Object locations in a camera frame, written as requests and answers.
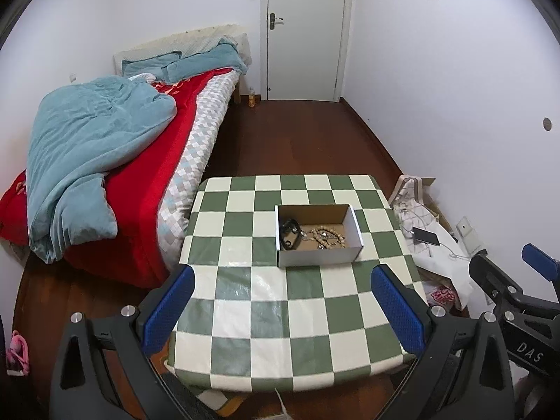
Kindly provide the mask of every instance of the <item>blue gripper pad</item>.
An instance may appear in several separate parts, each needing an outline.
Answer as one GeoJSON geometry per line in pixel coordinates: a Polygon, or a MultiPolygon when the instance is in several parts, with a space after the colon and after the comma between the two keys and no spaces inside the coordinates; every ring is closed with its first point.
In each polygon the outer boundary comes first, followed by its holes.
{"type": "Polygon", "coordinates": [[[146,297],[146,308],[150,311],[144,322],[141,342],[142,351],[147,356],[163,349],[167,338],[169,338],[173,327],[194,292],[194,270],[188,265],[182,265],[177,270],[182,271],[177,276],[173,276],[173,274],[170,276],[170,278],[175,278],[168,279],[168,281],[171,281],[170,286],[166,285],[166,281],[163,287],[152,291],[156,293],[155,296],[149,298],[152,293],[150,292],[146,297]]]}
{"type": "Polygon", "coordinates": [[[560,267],[549,255],[542,252],[533,244],[528,244],[521,251],[523,260],[539,272],[546,280],[556,281],[560,267]]]}
{"type": "MultiPolygon", "coordinates": [[[[404,350],[419,357],[426,346],[424,325],[394,283],[399,283],[402,289],[407,288],[392,272],[391,275],[393,275],[392,282],[381,265],[375,267],[371,272],[371,291],[404,350]]],[[[418,296],[415,291],[411,291],[411,293],[418,296]]]]}

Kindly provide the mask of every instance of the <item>wooden floor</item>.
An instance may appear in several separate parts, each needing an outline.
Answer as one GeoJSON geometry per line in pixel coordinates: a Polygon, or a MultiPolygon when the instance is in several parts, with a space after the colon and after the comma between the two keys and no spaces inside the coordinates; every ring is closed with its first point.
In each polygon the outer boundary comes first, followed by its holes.
{"type": "MultiPolygon", "coordinates": [[[[342,103],[266,101],[255,109],[231,105],[205,177],[265,174],[370,174],[389,196],[400,171],[342,103]]],[[[46,266],[37,257],[30,257],[17,299],[14,328],[29,344],[32,382],[45,406],[58,344],[71,313],[113,315],[124,305],[139,304],[146,293],[77,271],[66,262],[46,266]]],[[[110,359],[116,364],[115,356],[110,359]]],[[[141,417],[130,389],[121,390],[125,405],[141,417]]],[[[390,391],[388,377],[380,376],[327,390],[286,394],[285,399],[294,420],[369,420],[390,391]]],[[[232,418],[263,417],[279,413],[279,409],[275,395],[255,395],[232,418]]]]}

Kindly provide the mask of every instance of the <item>table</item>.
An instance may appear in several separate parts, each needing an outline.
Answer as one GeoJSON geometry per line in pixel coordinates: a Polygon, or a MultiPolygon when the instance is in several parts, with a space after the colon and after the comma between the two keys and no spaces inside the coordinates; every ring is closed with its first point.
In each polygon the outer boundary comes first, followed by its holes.
{"type": "Polygon", "coordinates": [[[181,263],[192,266],[196,285],[168,366],[209,405],[239,392],[319,389],[411,358],[371,293],[373,267],[386,263],[426,297],[373,177],[210,178],[194,200],[181,263]],[[274,207],[334,203],[355,209],[365,244],[357,260],[278,268],[274,207]]]}

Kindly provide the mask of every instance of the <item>white wall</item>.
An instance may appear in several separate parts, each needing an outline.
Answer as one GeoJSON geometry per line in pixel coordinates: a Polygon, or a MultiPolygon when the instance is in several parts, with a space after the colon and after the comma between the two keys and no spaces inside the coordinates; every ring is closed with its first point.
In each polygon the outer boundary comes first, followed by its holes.
{"type": "MultiPolygon", "coordinates": [[[[0,191],[25,169],[29,134],[41,99],[77,74],[85,82],[112,74],[112,0],[33,0],[0,50],[0,191]]],[[[22,266],[0,248],[0,314],[6,337],[22,266]]]]}
{"type": "Polygon", "coordinates": [[[123,37],[120,50],[196,28],[238,23],[247,30],[253,63],[242,93],[260,93],[260,0],[119,0],[115,10],[123,37]]]}
{"type": "Polygon", "coordinates": [[[435,176],[525,293],[555,300],[521,260],[560,259],[560,46],[530,0],[355,0],[343,97],[403,172],[435,176]],[[544,117],[553,130],[546,133],[544,117]]]}

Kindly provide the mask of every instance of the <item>white door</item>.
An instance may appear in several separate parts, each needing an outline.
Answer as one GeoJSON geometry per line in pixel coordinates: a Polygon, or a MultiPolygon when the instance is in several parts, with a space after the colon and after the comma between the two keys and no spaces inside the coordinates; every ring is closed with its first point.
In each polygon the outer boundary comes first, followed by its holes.
{"type": "Polygon", "coordinates": [[[343,13],[344,0],[268,0],[268,99],[334,100],[343,13]]]}

